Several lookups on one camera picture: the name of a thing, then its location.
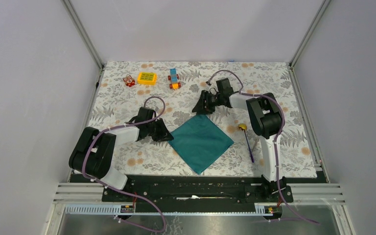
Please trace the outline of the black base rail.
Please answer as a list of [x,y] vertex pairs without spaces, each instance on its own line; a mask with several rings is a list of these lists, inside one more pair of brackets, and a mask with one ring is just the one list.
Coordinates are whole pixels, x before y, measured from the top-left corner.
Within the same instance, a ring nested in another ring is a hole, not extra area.
[[163,213],[254,212],[254,204],[293,202],[290,187],[278,192],[261,177],[129,175],[124,191],[149,199]]

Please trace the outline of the yellow toy brick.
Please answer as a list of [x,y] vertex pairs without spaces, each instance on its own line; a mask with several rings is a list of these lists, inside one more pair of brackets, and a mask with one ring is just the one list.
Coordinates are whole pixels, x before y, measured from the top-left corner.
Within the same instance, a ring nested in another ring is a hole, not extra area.
[[153,86],[157,83],[157,74],[153,72],[140,72],[137,77],[137,83]]

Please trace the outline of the red owl toy block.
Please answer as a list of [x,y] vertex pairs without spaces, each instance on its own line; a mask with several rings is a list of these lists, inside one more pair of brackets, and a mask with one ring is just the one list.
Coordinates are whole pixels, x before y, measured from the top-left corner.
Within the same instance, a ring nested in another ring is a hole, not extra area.
[[136,84],[134,78],[131,75],[127,75],[123,78],[123,81],[127,87],[132,87]]

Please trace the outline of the floral patterned table mat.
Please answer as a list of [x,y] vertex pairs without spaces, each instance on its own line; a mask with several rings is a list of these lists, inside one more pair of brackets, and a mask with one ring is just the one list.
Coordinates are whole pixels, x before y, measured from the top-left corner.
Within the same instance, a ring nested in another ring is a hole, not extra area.
[[161,114],[170,132],[206,114],[233,144],[203,176],[259,177],[267,168],[246,100],[271,93],[285,125],[278,138],[279,169],[286,178],[315,178],[303,116],[284,62],[107,63],[88,125],[102,130],[133,119],[141,107]]

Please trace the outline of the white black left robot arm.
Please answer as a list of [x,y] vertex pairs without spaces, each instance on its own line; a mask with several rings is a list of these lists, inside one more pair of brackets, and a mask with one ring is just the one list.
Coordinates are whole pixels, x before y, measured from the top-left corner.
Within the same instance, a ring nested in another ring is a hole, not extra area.
[[102,133],[96,128],[86,127],[69,158],[69,167],[99,180],[106,187],[114,188],[114,196],[127,201],[132,188],[127,185],[127,176],[112,166],[114,149],[151,137],[155,142],[171,141],[174,137],[165,126],[164,120],[152,109],[141,107],[138,114],[122,126]]

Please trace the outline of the gold purple spoon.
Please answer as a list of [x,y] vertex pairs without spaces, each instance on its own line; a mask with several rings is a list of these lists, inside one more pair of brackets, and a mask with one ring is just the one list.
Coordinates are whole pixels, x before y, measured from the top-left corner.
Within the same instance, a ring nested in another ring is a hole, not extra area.
[[248,151],[249,151],[249,155],[250,155],[250,158],[251,158],[251,162],[254,163],[255,162],[255,159],[254,159],[254,156],[253,156],[253,151],[252,151],[252,148],[250,146],[250,142],[249,142],[249,139],[247,137],[247,126],[246,124],[244,123],[240,123],[238,125],[238,128],[243,132],[244,136],[245,136],[245,139],[246,139],[246,143],[247,143],[247,147],[248,147]]

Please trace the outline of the blue orange toy car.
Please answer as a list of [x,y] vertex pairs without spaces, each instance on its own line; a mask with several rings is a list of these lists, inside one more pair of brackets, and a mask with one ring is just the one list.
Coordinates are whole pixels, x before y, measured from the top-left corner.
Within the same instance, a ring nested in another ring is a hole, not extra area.
[[181,88],[181,83],[179,81],[179,75],[175,68],[169,70],[168,80],[170,82],[169,87],[173,90]]

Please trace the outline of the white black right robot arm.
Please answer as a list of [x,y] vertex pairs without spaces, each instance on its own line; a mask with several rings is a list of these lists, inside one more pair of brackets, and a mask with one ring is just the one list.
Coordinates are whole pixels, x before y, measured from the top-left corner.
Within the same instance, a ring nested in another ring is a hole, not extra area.
[[280,158],[278,141],[285,125],[282,109],[272,93],[242,94],[235,92],[228,78],[216,82],[216,92],[202,90],[192,112],[197,115],[209,115],[217,106],[242,109],[248,112],[251,127],[258,136],[262,156],[265,162],[261,170],[262,176],[268,182],[279,181],[283,176],[280,173]]

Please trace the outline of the teal cloth napkin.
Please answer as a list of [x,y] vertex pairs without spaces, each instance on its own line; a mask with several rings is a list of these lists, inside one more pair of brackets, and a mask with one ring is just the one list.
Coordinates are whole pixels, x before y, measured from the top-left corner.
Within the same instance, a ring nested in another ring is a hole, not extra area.
[[234,143],[206,115],[195,115],[171,132],[170,146],[198,175]]

